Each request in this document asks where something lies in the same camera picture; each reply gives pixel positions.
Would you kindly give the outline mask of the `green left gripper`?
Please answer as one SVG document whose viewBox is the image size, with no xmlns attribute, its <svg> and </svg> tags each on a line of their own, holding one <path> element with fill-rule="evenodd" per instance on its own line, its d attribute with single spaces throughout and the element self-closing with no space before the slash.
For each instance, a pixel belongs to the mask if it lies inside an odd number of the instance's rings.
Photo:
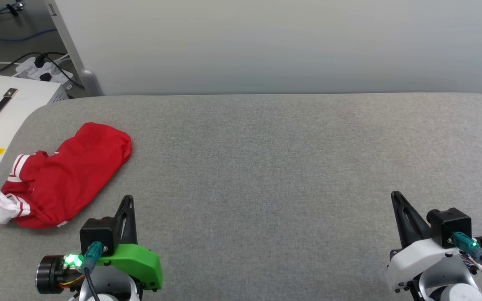
<svg viewBox="0 0 482 301">
<path fill-rule="evenodd" d="M 162 288 L 159 256 L 138 245 L 132 195 L 123 197 L 115 213 L 115 252 L 103 256 L 107 247 L 91 244 L 86 253 L 47 255 L 36 271 L 36 289 L 42 295 L 69 290 L 75 295 L 142 295 Z"/>
</svg>

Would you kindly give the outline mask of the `black clamp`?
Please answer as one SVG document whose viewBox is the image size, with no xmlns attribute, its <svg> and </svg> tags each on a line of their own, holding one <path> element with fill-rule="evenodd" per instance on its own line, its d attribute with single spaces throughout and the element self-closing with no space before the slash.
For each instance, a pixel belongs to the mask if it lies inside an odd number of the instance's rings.
<svg viewBox="0 0 482 301">
<path fill-rule="evenodd" d="M 14 17 L 19 17 L 20 13 L 24 10 L 25 3 L 23 0 L 15 0 L 14 4 L 6 4 L 6 12 L 13 15 Z"/>
</svg>

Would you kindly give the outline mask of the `white partition panel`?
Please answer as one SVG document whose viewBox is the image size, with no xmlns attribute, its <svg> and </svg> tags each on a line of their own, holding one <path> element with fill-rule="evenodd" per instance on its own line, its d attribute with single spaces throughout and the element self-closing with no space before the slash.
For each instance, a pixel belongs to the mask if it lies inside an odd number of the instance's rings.
<svg viewBox="0 0 482 301">
<path fill-rule="evenodd" d="M 92 95 L 482 93 L 482 0 L 45 0 Z"/>
</svg>

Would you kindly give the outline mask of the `red white Bulls jersey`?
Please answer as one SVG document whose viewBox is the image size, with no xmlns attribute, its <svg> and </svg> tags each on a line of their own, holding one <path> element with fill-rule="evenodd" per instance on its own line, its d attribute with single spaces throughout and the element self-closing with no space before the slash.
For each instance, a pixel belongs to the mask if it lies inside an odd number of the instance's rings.
<svg viewBox="0 0 482 301">
<path fill-rule="evenodd" d="M 21 154 L 0 187 L 0 224 L 60 227 L 84 209 L 132 153 L 130 136 L 87 122 L 53 154 Z"/>
</svg>

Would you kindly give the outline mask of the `white power strip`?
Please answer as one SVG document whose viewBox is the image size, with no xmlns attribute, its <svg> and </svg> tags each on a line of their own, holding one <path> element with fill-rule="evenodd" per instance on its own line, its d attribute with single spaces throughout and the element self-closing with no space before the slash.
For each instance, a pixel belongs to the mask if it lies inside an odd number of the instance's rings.
<svg viewBox="0 0 482 301">
<path fill-rule="evenodd" d="M 48 59 L 44 59 L 42 66 L 37 61 L 35 57 L 31 57 L 19 64 L 15 69 L 16 74 L 14 77 L 58 83 L 67 91 L 73 88 L 74 84 L 70 80 L 74 80 L 74 74 L 61 70 Z"/>
</svg>

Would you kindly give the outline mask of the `white equipment box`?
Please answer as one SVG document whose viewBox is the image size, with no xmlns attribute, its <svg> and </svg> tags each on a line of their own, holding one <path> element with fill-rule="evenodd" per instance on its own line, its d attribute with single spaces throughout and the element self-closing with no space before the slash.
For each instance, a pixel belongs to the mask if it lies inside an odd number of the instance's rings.
<svg viewBox="0 0 482 301">
<path fill-rule="evenodd" d="M 45 105 L 68 99 L 67 92 L 58 83 L 0 76 L 0 100 L 10 88 L 17 88 L 18 92 L 0 112 L 0 148 L 5 148 L 5 153 L 0 155 L 0 174 L 8 170 L 16 158 L 11 144 L 29 115 Z"/>
</svg>

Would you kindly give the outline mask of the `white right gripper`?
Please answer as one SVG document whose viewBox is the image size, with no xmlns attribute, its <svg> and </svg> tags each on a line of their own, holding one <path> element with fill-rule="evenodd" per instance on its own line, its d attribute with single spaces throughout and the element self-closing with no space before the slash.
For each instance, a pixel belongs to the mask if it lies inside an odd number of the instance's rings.
<svg viewBox="0 0 482 301">
<path fill-rule="evenodd" d="M 386 269 L 390 290 L 411 294 L 480 294 L 474 275 L 482 275 L 482 236 L 453 235 L 453 248 L 431 238 L 431 228 L 400 191 L 391 193 L 400 243 Z"/>
</svg>

